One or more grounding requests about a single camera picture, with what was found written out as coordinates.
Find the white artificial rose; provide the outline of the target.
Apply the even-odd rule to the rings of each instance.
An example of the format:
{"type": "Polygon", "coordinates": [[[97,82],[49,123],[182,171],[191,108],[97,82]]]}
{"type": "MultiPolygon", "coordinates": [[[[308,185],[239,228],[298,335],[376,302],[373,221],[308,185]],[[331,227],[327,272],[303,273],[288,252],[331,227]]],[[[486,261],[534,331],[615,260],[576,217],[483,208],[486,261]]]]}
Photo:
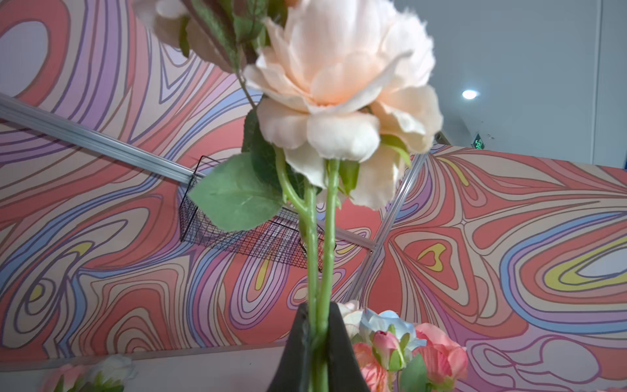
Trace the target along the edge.
{"type": "Polygon", "coordinates": [[[376,332],[392,332],[401,343],[401,347],[410,351],[425,345],[425,341],[417,337],[415,326],[400,318],[392,310],[377,314],[373,310],[365,309],[359,324],[359,336],[366,341],[376,332]]]}

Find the cream peach rose stem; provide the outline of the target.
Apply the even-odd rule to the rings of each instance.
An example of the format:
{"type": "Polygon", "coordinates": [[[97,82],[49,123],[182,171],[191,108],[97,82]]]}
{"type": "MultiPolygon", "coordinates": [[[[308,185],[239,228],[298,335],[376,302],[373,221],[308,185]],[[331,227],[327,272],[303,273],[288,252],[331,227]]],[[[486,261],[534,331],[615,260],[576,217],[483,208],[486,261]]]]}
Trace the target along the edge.
{"type": "Polygon", "coordinates": [[[327,338],[343,201],[378,210],[443,117],[429,79],[426,25],[392,1],[135,1],[161,42],[237,77],[251,101],[238,155],[189,198],[225,232],[285,206],[299,217],[308,266],[310,388],[328,391],[327,338]]]}

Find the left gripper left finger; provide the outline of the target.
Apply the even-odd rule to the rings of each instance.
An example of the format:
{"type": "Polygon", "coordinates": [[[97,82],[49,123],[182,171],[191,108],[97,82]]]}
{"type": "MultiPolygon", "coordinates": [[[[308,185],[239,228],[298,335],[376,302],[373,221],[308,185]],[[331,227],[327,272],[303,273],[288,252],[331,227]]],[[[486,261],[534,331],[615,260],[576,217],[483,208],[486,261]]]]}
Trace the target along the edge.
{"type": "Polygon", "coordinates": [[[310,388],[312,349],[309,307],[300,304],[279,367],[267,392],[307,392],[310,388]]]}

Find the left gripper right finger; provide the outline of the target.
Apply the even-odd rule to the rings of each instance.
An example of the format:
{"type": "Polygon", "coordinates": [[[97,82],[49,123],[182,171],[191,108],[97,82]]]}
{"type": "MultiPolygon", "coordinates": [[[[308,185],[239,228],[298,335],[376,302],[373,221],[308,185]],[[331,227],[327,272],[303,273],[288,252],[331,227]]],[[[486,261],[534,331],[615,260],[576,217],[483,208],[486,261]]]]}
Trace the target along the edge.
{"type": "Polygon", "coordinates": [[[340,308],[335,302],[330,305],[327,360],[331,392],[369,392],[355,358],[340,308]]]}

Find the pink artificial rose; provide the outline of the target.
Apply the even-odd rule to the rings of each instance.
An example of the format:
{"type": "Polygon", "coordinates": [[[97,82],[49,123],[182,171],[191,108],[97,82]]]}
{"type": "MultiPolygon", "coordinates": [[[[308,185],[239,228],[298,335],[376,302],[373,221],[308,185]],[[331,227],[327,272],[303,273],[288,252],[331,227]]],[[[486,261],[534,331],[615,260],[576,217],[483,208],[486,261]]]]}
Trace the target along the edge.
{"type": "Polygon", "coordinates": [[[429,383],[437,391],[454,390],[455,383],[465,378],[468,371],[465,347],[433,324],[418,324],[415,330],[416,337],[426,344],[414,349],[413,354],[419,354],[424,360],[429,383]]]}

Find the pink spray rose stem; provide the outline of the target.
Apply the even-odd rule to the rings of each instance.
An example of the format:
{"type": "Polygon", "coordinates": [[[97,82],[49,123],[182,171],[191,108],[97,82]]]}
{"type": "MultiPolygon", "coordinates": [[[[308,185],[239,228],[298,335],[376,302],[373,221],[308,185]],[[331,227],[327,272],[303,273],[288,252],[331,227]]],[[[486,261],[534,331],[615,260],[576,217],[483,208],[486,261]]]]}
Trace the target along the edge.
{"type": "Polygon", "coordinates": [[[364,341],[359,336],[359,324],[367,308],[360,307],[357,301],[339,303],[338,307],[368,388],[390,391],[397,373],[409,364],[413,352],[403,349],[392,332],[376,332],[370,340],[364,341]]]}

